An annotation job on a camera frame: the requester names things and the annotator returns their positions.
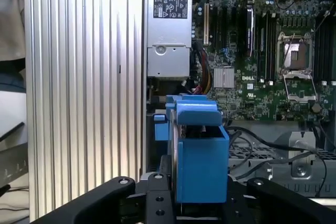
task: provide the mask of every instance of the screw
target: screw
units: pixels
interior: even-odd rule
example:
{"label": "screw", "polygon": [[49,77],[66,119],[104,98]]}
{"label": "screw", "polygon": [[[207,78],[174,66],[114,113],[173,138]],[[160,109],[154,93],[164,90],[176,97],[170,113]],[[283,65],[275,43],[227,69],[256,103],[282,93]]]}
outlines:
{"label": "screw", "polygon": [[127,184],[129,182],[129,180],[128,179],[126,179],[126,178],[123,178],[123,179],[121,179],[121,180],[119,180],[119,184]]}
{"label": "screw", "polygon": [[264,182],[262,182],[260,179],[256,179],[256,180],[254,181],[254,183],[256,183],[258,186],[261,186],[261,185],[264,184]]}

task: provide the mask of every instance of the black plastic mount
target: black plastic mount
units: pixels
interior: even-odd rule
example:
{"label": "black plastic mount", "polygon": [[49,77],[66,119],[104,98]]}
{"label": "black plastic mount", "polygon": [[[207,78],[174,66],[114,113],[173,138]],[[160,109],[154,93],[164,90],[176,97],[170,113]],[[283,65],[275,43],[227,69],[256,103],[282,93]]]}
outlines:
{"label": "black plastic mount", "polygon": [[[169,181],[164,173],[153,173],[137,184],[127,177],[114,178],[33,223],[329,224],[336,219],[334,211],[264,178],[250,179],[244,186],[229,177],[226,203],[183,204],[185,210],[178,212],[182,207],[175,204]],[[215,215],[200,220],[190,217],[190,209],[199,216]]]}

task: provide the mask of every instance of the green circuit board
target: green circuit board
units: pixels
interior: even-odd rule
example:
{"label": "green circuit board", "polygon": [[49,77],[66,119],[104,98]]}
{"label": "green circuit board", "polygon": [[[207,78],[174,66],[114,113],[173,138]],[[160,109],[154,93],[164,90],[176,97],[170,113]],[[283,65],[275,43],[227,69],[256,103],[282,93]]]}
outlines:
{"label": "green circuit board", "polygon": [[[209,3],[212,9],[226,9],[227,20],[232,20],[232,13],[239,15],[240,8],[244,6],[245,0],[202,0],[194,5],[197,11],[199,6]],[[270,0],[255,0],[254,10],[256,16],[263,16],[265,13],[276,14],[277,24],[275,35],[279,34],[304,36],[311,34],[315,28],[315,13],[328,10],[327,4],[321,5],[321,0],[301,0],[292,4],[289,9],[279,8],[279,4]],[[258,80],[258,57],[260,55],[260,44],[263,41],[255,41],[255,50],[250,56],[239,56],[239,30],[237,23],[226,22],[224,48],[218,50],[218,45],[209,42],[204,45],[208,54],[208,62],[212,74],[215,69],[234,68],[234,87],[216,88],[212,87],[208,97],[217,101],[224,117],[234,120],[260,120],[260,121],[296,121],[304,117],[307,121],[328,121],[334,110],[334,87],[327,83],[312,82],[311,80],[293,79],[287,80],[287,90],[291,95],[307,97],[317,94],[315,100],[308,102],[297,102],[287,97],[285,80],[275,74],[272,84]],[[204,18],[200,13],[194,18],[195,39],[202,41],[204,34]]]}

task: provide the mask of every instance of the ram slot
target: ram slot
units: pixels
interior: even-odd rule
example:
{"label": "ram slot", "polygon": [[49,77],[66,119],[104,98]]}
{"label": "ram slot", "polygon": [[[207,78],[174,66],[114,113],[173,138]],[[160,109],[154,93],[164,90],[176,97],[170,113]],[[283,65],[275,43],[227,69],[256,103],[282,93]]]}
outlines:
{"label": "ram slot", "polygon": [[[320,24],[322,17],[316,18],[316,24]],[[333,38],[334,18],[327,17],[315,35],[315,56],[313,76],[315,81],[330,81],[332,79],[333,66]]]}
{"label": "ram slot", "polygon": [[246,54],[251,57],[254,49],[254,10],[252,7],[247,9],[247,29],[246,29]]}
{"label": "ram slot", "polygon": [[266,16],[266,80],[275,78],[275,59],[276,59],[276,25],[277,19],[267,12]]}
{"label": "ram slot", "polygon": [[261,15],[257,16],[256,20],[256,27],[257,29],[257,36],[256,36],[256,43],[255,48],[258,52],[257,54],[257,79],[265,80],[266,78],[266,68],[265,68],[265,32],[266,32],[266,24],[265,20]]}

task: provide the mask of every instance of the circuit board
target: circuit board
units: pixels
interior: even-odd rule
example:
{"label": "circuit board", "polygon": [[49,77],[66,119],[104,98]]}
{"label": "circuit board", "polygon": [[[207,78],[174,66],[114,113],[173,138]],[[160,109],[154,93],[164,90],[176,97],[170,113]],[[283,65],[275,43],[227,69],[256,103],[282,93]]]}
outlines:
{"label": "circuit board", "polygon": [[[261,79],[259,61],[263,54],[266,41],[260,39],[266,29],[255,23],[254,48],[248,54],[241,52],[244,46],[241,31],[239,31],[240,9],[246,6],[246,0],[201,0],[194,3],[193,37],[204,41],[204,6],[209,6],[209,42],[204,44],[208,54],[208,63],[214,78],[216,71],[229,73],[232,69],[234,84],[229,87],[212,87],[208,97],[217,101],[224,117],[235,120],[304,120],[328,121],[333,115],[334,82],[292,79],[286,81],[280,78],[274,70],[272,81]],[[332,2],[328,0],[300,0],[291,3],[290,0],[276,3],[274,0],[254,0],[255,17],[260,19],[269,15],[274,21],[272,34],[275,43],[271,46],[273,52],[277,47],[278,36],[311,36],[311,60],[315,57],[314,29],[317,26],[316,17],[321,12],[327,12]],[[274,68],[275,60],[269,63]],[[298,102],[288,99],[288,94],[297,97],[313,97],[314,100]]]}

